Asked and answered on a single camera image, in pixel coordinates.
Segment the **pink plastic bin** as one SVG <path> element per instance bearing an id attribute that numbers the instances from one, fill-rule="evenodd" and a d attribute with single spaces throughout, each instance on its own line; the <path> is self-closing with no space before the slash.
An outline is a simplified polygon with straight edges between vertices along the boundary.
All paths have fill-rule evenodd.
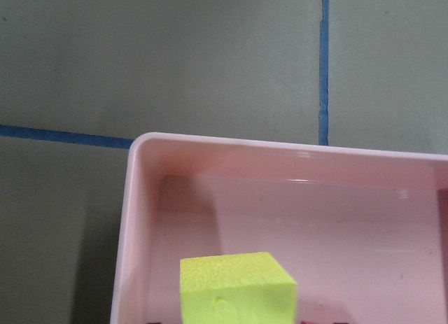
<path id="1" fill-rule="evenodd" d="M 112 323 L 179 323 L 181 258 L 271 253 L 297 319 L 447 322 L 447 157 L 147 133 L 130 146 Z"/>

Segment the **yellow foam block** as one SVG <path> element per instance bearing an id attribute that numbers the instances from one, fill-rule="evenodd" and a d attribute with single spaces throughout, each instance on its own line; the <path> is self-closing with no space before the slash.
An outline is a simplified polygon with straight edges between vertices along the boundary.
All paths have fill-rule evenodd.
<path id="1" fill-rule="evenodd" d="M 297 283 L 268 252 L 180 260 L 183 323 L 294 323 Z"/>

